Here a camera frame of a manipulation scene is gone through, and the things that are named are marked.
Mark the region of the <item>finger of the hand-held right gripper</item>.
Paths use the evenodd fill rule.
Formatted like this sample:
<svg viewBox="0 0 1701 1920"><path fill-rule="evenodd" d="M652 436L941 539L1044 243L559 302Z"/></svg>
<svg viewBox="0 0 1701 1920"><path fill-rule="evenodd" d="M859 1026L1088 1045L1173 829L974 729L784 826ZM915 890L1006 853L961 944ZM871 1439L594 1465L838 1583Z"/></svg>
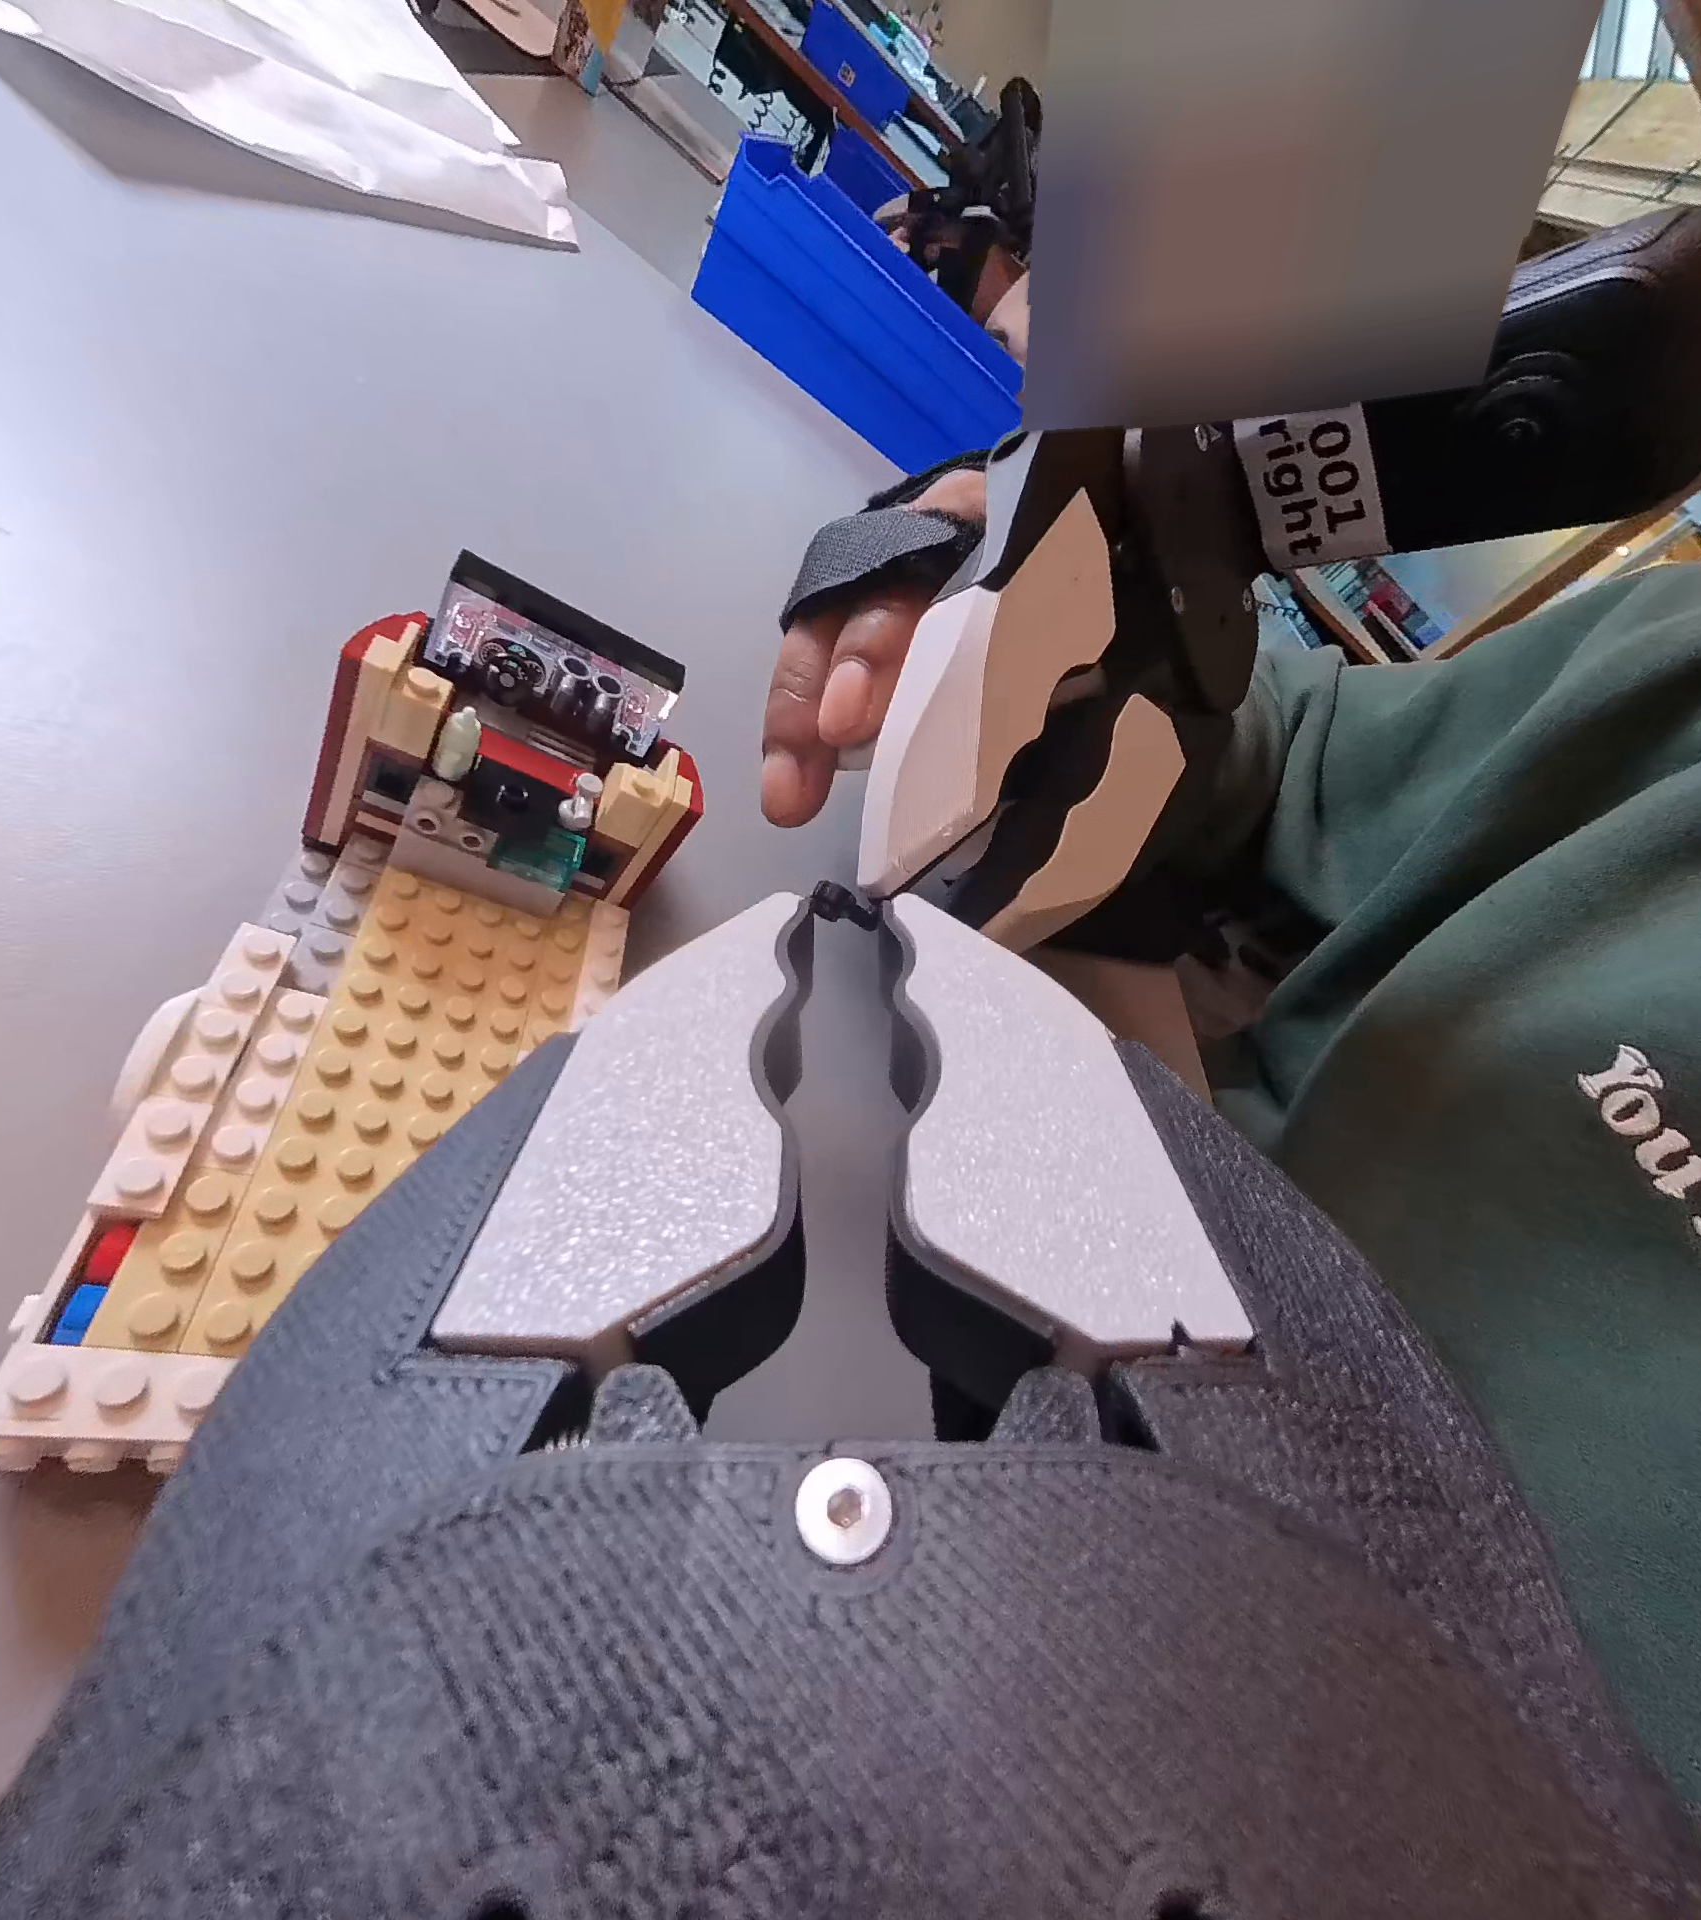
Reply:
<svg viewBox="0 0 1701 1920"><path fill-rule="evenodd" d="M1026 952L1092 914L1129 874L1183 774L1173 716L1129 693L1103 777L1066 809L1036 873L981 923L984 938Z"/></svg>
<svg viewBox="0 0 1701 1920"><path fill-rule="evenodd" d="M870 756L863 893L899 893L981 826L1059 681L1094 667L1111 637L1107 546L1087 491L1004 586L974 580L923 612Z"/></svg>

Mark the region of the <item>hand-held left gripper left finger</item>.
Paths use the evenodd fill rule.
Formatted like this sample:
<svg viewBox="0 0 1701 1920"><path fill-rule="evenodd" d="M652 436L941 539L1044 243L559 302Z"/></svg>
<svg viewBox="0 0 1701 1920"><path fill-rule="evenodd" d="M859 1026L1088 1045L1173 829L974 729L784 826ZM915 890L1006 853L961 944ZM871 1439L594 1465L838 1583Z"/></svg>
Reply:
<svg viewBox="0 0 1701 1920"><path fill-rule="evenodd" d="M806 921L806 899L771 893L581 1026L436 1309L436 1346L627 1358L788 1237Z"/></svg>

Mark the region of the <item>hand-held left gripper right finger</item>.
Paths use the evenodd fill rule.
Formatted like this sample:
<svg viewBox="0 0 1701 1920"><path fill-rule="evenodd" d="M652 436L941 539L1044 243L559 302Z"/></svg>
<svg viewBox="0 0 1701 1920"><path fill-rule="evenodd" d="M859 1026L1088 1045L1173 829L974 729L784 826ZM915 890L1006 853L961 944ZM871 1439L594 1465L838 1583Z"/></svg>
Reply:
<svg viewBox="0 0 1701 1920"><path fill-rule="evenodd" d="M1247 1310L1103 1019L930 899L891 899L885 933L923 1056L897 1244L1000 1315L930 1333L923 1363L1017 1373L1033 1340L1081 1373L1179 1344L1242 1353Z"/></svg>

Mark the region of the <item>toy brick camper van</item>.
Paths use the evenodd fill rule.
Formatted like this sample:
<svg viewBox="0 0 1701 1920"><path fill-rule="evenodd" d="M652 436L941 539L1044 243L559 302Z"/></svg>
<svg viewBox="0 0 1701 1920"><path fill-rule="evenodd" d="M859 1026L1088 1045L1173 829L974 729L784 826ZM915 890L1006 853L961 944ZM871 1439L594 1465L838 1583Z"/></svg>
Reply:
<svg viewBox="0 0 1701 1920"><path fill-rule="evenodd" d="M357 630L295 855L212 975L161 1004L61 1265L10 1318L0 1470L176 1470L309 1265L530 1054L622 979L627 914L704 811L666 737L686 668L460 553L432 612ZM487 867L430 752L602 779L568 893Z"/></svg>

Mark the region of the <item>transparent teal brick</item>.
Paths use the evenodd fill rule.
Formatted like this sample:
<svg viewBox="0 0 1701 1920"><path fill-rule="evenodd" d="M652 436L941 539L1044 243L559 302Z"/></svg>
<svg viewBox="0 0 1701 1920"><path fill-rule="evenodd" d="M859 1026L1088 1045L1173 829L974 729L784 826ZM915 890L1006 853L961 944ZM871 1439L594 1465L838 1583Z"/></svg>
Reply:
<svg viewBox="0 0 1701 1920"><path fill-rule="evenodd" d="M587 834L548 826L534 834L502 834L487 853L487 867L563 896L575 881L587 853Z"/></svg>

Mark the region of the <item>person's right forearm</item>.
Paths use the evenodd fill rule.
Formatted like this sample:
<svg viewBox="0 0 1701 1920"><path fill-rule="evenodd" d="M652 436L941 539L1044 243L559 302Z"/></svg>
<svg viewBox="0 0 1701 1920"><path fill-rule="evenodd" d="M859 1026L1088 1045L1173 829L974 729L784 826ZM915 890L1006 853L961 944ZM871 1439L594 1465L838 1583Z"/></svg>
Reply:
<svg viewBox="0 0 1701 1920"><path fill-rule="evenodd" d="M1701 564L1434 664L1262 660L1199 849L1310 923L1288 995L1362 995L1442 930L1528 962L1701 923Z"/></svg>

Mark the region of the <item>grey desk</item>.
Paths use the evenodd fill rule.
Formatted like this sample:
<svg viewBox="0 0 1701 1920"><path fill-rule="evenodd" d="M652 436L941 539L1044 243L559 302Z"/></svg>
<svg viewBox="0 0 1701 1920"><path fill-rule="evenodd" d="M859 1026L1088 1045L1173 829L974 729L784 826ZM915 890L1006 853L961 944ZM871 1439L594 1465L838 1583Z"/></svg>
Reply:
<svg viewBox="0 0 1701 1920"><path fill-rule="evenodd" d="M689 298L716 187L622 102L483 78L579 249L384 220L0 32L0 1353L142 1019L287 855L338 648L469 546L689 668L704 819L638 970L852 877L860 783L757 804L773 613L891 476ZM0 1791L158 1479L0 1473Z"/></svg>

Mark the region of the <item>blue storage bin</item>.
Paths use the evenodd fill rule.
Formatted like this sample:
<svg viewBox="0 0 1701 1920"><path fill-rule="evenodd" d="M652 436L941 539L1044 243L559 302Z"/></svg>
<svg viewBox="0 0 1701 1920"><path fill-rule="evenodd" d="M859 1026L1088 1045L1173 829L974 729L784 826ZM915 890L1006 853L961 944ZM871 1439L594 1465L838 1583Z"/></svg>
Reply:
<svg viewBox="0 0 1701 1920"><path fill-rule="evenodd" d="M836 3L812 3L797 39L800 58L878 128L903 118L911 81L880 39Z"/></svg>
<svg viewBox="0 0 1701 1920"><path fill-rule="evenodd" d="M773 136L729 163L694 302L899 469L1020 424L1020 364Z"/></svg>

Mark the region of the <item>person's sweater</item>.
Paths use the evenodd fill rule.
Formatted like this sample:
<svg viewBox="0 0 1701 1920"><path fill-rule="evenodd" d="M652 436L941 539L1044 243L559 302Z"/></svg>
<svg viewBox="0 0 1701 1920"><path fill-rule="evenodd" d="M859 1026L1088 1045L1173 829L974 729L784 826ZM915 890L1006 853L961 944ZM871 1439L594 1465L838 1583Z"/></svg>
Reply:
<svg viewBox="0 0 1701 1920"><path fill-rule="evenodd" d="M1701 1827L1701 877L1253 938L1220 1108L1461 1383Z"/></svg>

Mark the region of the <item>white paper bag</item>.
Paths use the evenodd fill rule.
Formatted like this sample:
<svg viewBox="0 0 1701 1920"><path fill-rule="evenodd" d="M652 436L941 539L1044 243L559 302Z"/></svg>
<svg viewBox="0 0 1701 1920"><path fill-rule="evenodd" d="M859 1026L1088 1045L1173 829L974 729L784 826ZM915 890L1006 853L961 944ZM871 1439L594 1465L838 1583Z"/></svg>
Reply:
<svg viewBox="0 0 1701 1920"><path fill-rule="evenodd" d="M522 150L405 3L0 3L0 32L309 177L579 246L563 166Z"/></svg>

